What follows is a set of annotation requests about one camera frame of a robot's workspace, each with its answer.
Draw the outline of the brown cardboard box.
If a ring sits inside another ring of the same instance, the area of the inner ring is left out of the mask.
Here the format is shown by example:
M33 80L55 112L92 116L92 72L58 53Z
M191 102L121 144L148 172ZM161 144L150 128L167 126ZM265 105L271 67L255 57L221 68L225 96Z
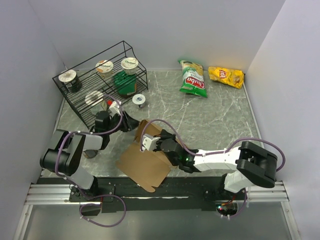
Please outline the brown cardboard box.
M148 122L144 119L139 123L133 143L124 151L115 165L141 188L154 193L173 166L160 151L140 151L141 134Z

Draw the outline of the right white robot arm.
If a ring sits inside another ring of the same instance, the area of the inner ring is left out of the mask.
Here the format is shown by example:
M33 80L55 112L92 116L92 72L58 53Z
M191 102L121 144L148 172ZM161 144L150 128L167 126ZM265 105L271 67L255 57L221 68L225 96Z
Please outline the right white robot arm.
M144 134L142 148L161 151L173 166L186 173L228 171L218 187L219 195L226 200L253 185L267 189L275 186L277 156L250 141L224 150L188 149L176 140L176 135L162 130L161 134L154 136Z

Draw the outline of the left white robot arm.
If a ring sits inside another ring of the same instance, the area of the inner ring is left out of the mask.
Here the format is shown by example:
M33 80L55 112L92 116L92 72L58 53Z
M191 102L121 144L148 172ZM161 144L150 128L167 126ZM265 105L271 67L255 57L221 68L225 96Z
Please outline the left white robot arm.
M112 133L133 131L139 123L125 111L113 115L100 111L89 133L57 129L39 164L74 185L87 201L94 201L99 195L98 179L81 167L83 152L104 150Z

